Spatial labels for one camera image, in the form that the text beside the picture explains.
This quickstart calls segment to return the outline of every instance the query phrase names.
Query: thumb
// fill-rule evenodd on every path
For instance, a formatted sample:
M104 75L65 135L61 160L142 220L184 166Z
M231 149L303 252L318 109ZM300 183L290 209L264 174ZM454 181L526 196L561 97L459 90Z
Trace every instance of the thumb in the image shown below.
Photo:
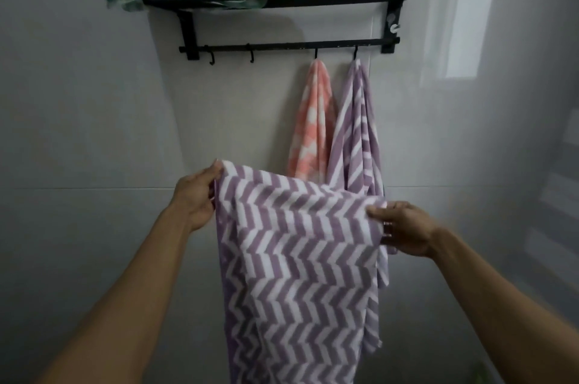
M394 208L379 208L375 205L366 207L366 214L369 218L382 222L396 222L401 218L402 210Z
M223 163L221 163L220 160L215 160L210 167L204 169L199 174L199 179L205 184L209 185L215 178L221 176L222 172L223 172Z

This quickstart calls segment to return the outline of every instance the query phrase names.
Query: purple and white towel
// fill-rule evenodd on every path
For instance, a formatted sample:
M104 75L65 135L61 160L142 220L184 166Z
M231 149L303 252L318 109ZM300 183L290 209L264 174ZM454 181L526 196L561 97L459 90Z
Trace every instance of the purple and white towel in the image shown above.
M223 164L215 198L231 383L351 384L378 293L382 229L365 208L385 200Z
M326 184L334 190L347 190L359 195L384 197L380 171L380 148L368 74L359 59L352 62L342 92L342 106L337 118L330 151ZM388 252L382 247L378 255L377 283L388 285ZM372 353L381 346L378 328L378 295L370 298L366 316L364 351Z

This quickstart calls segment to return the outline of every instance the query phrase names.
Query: hand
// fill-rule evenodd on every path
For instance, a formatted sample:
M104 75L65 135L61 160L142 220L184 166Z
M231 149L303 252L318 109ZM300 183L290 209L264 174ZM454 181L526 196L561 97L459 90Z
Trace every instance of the hand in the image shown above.
M428 213L406 201L388 203L386 208L370 205L366 213L384 222L382 244L393 246L411 256L432 257L433 240L441 227Z
M194 175L184 176L177 182L169 207L185 212L189 233L199 230L211 219L215 210L211 201L215 195L212 183L222 172L223 163L215 160L210 167Z

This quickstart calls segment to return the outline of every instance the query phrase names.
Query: black towel rack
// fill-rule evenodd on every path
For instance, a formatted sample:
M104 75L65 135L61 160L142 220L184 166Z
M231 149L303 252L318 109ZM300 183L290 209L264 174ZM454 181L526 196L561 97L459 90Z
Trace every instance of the black towel rack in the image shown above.
M267 0L264 8L277 7L310 7L330 5L353 5L361 3L388 3L386 11L386 23L383 37L378 39L354 39L341 41L314 41L299 43L275 43L275 44L245 44L234 46L198 46L195 34L193 14L190 9L197 8L223 8L214 2L239 1L239 0L143 0L147 6L159 7L171 10L177 14L181 23L184 46L179 47L179 52L186 53L190 61L199 60L200 52L213 53L215 51L260 51L260 50L312 50L312 49L336 49L340 47L364 47L381 46L382 53L394 53L396 44L400 43L397 36L400 29L400 11L405 0Z

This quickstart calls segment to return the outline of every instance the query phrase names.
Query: towel rack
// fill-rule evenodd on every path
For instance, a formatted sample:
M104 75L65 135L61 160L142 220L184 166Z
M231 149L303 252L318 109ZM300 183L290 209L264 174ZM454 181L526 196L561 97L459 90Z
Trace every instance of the towel rack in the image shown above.
M223 8L215 2L239 1L239 0L143 0L147 6L158 7L173 11L179 17L181 32L183 33L184 46L179 47L179 52L185 53L190 61L198 61L200 52L215 51L248 51L248 44L234 46L198 46L195 33L193 14L190 9L198 8ZM386 10L386 23L382 38L355 39L341 41L314 41L299 43L275 43L275 44L251 44L251 50L311 50L311 49L335 49L339 47L364 47L381 46L382 53L394 53L396 44L400 43L397 36L400 29L400 11L405 0L267 0L264 8L278 7L311 7L332 5L353 5L361 3L388 3Z

